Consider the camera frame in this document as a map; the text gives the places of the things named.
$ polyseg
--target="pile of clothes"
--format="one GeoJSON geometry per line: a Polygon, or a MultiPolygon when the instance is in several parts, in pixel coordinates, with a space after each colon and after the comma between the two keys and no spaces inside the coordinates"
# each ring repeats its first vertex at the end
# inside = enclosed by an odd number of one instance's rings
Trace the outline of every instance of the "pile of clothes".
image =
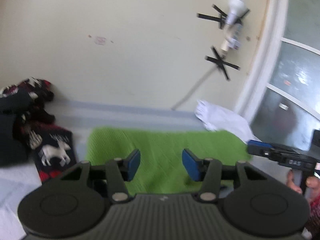
{"type": "Polygon", "coordinates": [[[72,132],[54,124],[44,110],[52,101],[51,83],[28,78],[0,89],[0,167],[31,156],[42,182],[76,164],[72,132]]]}

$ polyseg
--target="cable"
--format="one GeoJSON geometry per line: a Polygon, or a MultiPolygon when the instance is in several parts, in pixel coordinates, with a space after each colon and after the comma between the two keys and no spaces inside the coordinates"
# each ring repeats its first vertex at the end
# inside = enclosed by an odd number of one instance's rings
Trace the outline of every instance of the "cable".
{"type": "Polygon", "coordinates": [[[189,90],[189,92],[180,100],[178,101],[176,104],[173,105],[173,107],[171,107],[171,110],[175,111],[178,107],[180,107],[183,103],[185,103],[192,95],[194,92],[196,92],[196,90],[202,85],[202,83],[204,81],[206,81],[209,76],[215,71],[217,70],[218,67],[213,66],[211,69],[209,69],[194,85],[193,87],[189,90]]]}

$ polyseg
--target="wall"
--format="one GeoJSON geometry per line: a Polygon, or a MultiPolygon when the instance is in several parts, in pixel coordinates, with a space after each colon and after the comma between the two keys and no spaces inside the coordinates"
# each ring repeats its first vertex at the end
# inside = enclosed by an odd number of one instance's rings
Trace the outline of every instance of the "wall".
{"type": "MultiPolygon", "coordinates": [[[[197,98],[233,108],[267,4],[245,2],[242,47],[227,58],[241,71],[227,67],[230,82],[215,72],[180,110],[192,111],[197,98]]],[[[51,81],[60,99],[169,109],[212,67],[204,57],[223,41],[217,23],[196,17],[217,16],[213,3],[228,11],[228,0],[0,0],[0,86],[34,76],[51,81]]]]}

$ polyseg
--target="ribbed black surface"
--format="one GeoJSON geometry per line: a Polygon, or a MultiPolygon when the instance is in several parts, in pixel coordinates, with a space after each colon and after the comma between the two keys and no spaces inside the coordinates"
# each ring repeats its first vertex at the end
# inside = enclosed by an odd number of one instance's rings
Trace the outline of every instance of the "ribbed black surface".
{"type": "MultiPolygon", "coordinates": [[[[42,238],[28,236],[26,240],[42,238]]],[[[114,205],[91,231],[68,240],[251,240],[229,225],[212,204],[201,204],[189,194],[137,195],[134,201],[114,205]]],[[[282,240],[302,240],[300,235],[282,240]]]]}

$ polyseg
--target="green towel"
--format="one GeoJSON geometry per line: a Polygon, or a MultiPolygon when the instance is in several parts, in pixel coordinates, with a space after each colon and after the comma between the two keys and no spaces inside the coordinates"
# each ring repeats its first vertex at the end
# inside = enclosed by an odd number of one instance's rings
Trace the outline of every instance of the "green towel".
{"type": "Polygon", "coordinates": [[[92,165],[116,157],[126,158],[134,149],[141,152],[140,167],[131,182],[130,194],[197,191],[182,165],[181,154],[189,148],[199,158],[212,157],[225,165],[248,160],[246,145],[227,131],[154,132],[110,127],[96,128],[88,139],[86,159],[92,165]]]}

